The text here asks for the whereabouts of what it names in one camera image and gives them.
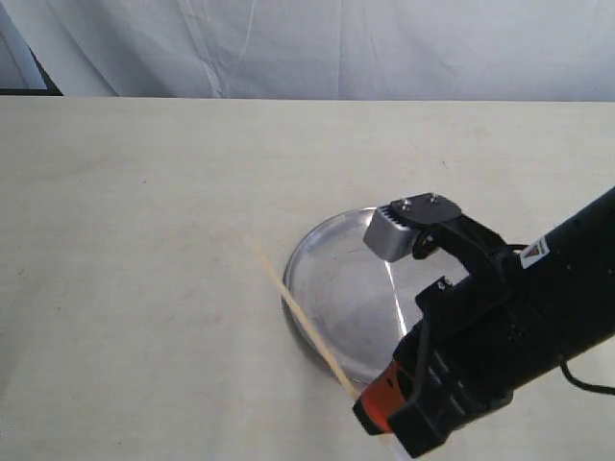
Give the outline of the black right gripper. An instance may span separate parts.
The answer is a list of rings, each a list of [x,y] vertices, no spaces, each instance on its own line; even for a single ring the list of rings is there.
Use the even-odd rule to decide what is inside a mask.
[[[416,298],[423,318],[353,412],[371,436],[393,432],[412,457],[503,408],[533,379],[533,308],[518,279],[441,278]]]

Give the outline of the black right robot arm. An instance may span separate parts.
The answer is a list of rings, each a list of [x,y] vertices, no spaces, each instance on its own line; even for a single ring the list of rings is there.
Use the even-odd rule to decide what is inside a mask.
[[[528,245],[433,193],[378,207],[363,240],[387,262],[444,251],[467,272],[416,296],[421,320],[353,407],[368,434],[395,436],[412,457],[614,334],[612,192]]]

